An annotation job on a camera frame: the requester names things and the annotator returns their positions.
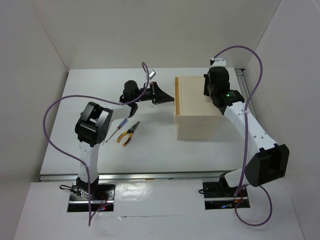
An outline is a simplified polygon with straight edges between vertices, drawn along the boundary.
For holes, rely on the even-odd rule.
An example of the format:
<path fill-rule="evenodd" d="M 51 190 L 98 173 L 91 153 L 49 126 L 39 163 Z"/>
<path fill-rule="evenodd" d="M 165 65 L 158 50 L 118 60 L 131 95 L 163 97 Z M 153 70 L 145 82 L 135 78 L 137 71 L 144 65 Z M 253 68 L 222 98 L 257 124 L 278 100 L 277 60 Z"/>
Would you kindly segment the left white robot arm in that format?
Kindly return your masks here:
<path fill-rule="evenodd" d="M 155 81 L 147 88 L 138 88 L 134 80 L 124 84 L 122 95 L 119 97 L 121 105 L 111 108 L 102 107 L 95 102 L 89 102 L 75 125 L 75 133 L 79 140 L 80 159 L 85 165 L 80 166 L 76 178 L 76 186 L 88 200 L 97 197 L 99 193 L 98 155 L 101 143 L 107 137 L 108 130 L 114 120 L 131 118 L 138 110 L 134 102 L 152 101 L 154 105 L 173 102 L 174 98 L 162 91 Z"/>

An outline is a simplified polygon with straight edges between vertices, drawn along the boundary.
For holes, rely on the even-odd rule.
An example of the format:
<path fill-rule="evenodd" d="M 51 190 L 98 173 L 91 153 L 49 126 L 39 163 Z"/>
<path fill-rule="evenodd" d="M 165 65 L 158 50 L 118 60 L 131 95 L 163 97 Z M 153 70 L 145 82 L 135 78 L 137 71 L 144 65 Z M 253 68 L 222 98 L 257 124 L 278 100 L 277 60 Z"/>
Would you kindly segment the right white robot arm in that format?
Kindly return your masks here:
<path fill-rule="evenodd" d="M 283 178 L 286 174 L 290 150 L 279 145 L 261 127 L 248 110 L 245 99 L 230 88 L 229 72 L 224 66 L 211 67 L 204 75 L 204 95 L 241 134 L 244 139 L 242 167 L 223 173 L 218 190 L 223 196 L 237 196 L 244 186 L 259 187 Z"/>

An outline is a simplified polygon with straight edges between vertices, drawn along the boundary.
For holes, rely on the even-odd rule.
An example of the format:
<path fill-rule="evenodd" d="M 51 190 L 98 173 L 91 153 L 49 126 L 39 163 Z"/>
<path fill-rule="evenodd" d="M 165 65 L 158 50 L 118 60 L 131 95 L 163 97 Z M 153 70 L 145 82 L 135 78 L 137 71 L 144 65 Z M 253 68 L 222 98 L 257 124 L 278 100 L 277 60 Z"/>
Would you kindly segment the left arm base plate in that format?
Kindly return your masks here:
<path fill-rule="evenodd" d="M 86 191 L 79 188 L 75 184 L 59 186 L 60 190 L 69 191 L 68 213 L 84 213 L 89 211 L 89 195 Z M 97 189 L 90 195 L 92 212 L 113 212 L 116 185 L 99 184 Z"/>

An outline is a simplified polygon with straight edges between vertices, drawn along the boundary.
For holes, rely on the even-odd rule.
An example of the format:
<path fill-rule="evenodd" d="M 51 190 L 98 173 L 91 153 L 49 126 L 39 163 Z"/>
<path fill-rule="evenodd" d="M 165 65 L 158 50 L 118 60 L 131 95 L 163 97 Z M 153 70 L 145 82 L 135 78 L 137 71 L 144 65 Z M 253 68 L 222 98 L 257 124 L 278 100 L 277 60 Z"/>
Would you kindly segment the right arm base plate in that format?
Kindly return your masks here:
<path fill-rule="evenodd" d="M 203 182 L 202 188 L 198 190 L 204 197 L 204 206 L 206 210 L 222 210 L 238 208 L 250 208 L 250 201 L 247 189 L 242 189 L 237 196 L 234 188 L 223 188 L 218 182 Z"/>

